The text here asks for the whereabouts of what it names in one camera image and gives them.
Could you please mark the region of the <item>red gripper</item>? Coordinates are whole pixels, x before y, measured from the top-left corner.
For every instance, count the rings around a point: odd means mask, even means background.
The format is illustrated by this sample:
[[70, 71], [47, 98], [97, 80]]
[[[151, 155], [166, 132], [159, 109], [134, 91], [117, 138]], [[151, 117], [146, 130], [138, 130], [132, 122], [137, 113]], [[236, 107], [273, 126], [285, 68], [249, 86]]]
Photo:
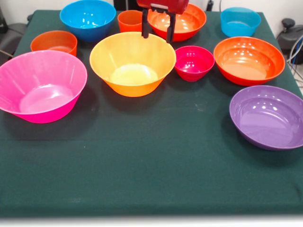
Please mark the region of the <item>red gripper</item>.
[[167, 28], [166, 42], [173, 42], [176, 14], [183, 14], [186, 10], [189, 0], [137, 0], [138, 6], [143, 8], [142, 11], [142, 37], [148, 38], [150, 26], [148, 23], [149, 9], [160, 13], [166, 12], [169, 15], [170, 24]]

